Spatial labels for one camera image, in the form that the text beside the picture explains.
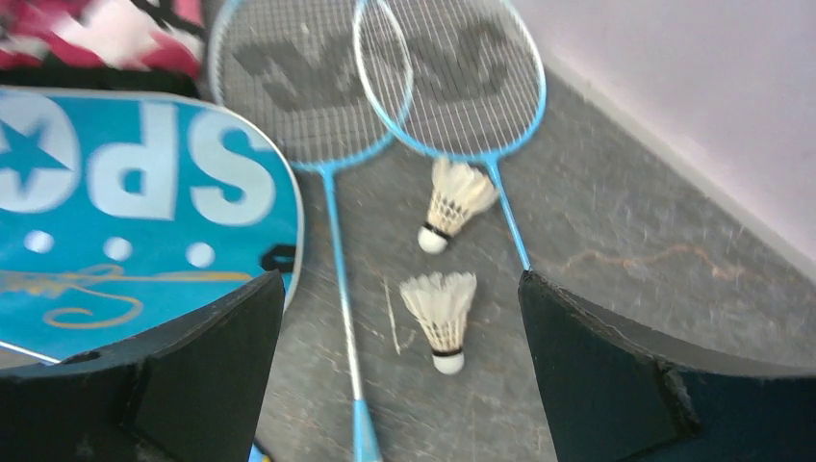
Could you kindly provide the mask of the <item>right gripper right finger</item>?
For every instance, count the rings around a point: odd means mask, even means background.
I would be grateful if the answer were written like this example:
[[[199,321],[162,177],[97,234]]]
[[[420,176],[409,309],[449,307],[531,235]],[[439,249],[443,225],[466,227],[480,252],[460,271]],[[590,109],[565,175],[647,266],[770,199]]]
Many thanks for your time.
[[[682,341],[532,270],[518,296],[559,460],[814,459],[814,370]]]

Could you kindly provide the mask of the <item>shuttlecock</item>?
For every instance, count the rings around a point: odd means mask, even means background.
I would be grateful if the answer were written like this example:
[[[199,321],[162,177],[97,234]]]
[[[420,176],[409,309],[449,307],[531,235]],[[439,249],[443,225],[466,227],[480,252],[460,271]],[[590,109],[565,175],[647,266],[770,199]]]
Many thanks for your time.
[[[433,272],[399,284],[400,296],[421,326],[436,370],[455,375],[465,365],[464,339],[477,289],[472,272]]]
[[[443,252],[472,217],[497,201],[491,179],[466,163],[437,158],[432,166],[432,193],[418,243],[428,254]]]

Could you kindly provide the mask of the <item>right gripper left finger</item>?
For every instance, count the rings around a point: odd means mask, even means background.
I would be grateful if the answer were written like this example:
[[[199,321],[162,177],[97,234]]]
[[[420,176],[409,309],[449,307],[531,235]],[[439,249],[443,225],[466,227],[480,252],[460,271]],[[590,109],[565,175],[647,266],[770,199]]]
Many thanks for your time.
[[[2,459],[248,460],[284,298],[270,271],[128,339],[2,370]]]

